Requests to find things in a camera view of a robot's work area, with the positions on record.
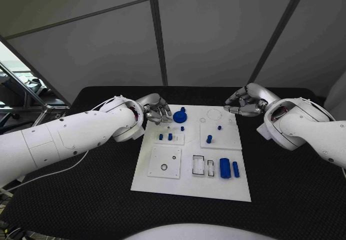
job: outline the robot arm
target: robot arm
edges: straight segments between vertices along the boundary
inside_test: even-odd
[[[230,106],[237,100],[241,107]],[[280,99],[270,90],[250,83],[225,104],[228,112],[245,117],[266,113],[257,131],[267,140],[273,139],[292,151],[309,142],[320,157],[346,168],[346,121],[330,122],[333,116],[316,103],[303,98]]]
[[[67,116],[25,130],[0,135],[0,188],[45,166],[101,146],[144,134],[144,116],[170,122],[168,102],[157,93],[137,101],[123,96],[104,102],[100,110]]]

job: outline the black textured tablecloth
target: black textured tablecloth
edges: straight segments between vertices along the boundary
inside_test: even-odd
[[[237,87],[85,88],[70,115],[114,95],[137,99],[159,93],[169,104],[222,106]],[[315,98],[303,88],[270,88],[281,98]],[[346,179],[309,144],[284,150],[257,132],[263,116],[237,116],[253,202],[130,191],[143,137],[113,139],[70,171],[16,192],[0,219],[26,230],[72,240],[121,239],[175,223],[250,230],[286,240],[346,239]],[[49,165],[26,181],[72,166],[82,155]]]

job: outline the robotic hand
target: robotic hand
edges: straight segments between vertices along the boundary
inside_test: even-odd
[[[0,188],[21,176],[101,146],[144,134],[143,121],[172,122],[166,100],[153,93],[137,101],[116,96],[91,111],[0,135]]]
[[[241,107],[230,106],[237,100]],[[268,89],[250,83],[225,104],[228,112],[245,117],[266,113],[257,131],[267,140],[292,151],[309,142],[320,157],[346,168],[346,121],[336,121],[315,102],[302,97],[280,99]]]

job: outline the black table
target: black table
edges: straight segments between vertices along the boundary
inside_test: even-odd
[[[169,104],[222,106],[235,87],[85,88],[68,114],[88,111],[114,95],[159,93]],[[303,88],[271,88],[281,98],[315,99]],[[253,202],[130,191],[143,137],[113,139],[70,171],[25,185],[0,219],[67,239],[121,239],[175,223],[235,227],[277,239],[346,239],[346,179],[309,144],[284,150],[257,132],[261,116],[237,116]],[[81,155],[45,167],[29,179],[68,168]]]

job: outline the blue object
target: blue object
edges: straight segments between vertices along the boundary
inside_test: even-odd
[[[176,111],[173,114],[173,120],[176,123],[182,124],[188,119],[186,108],[182,107],[181,111]]]
[[[240,175],[240,169],[238,169],[237,161],[232,162],[232,169],[234,169],[234,176],[238,178],[241,175]]]
[[[212,136],[212,135],[208,135],[206,142],[211,143],[211,142],[212,142],[212,139],[214,139],[214,136]]]
[[[231,165],[230,165],[230,159],[221,158],[219,159],[219,175],[224,179],[231,178]]]

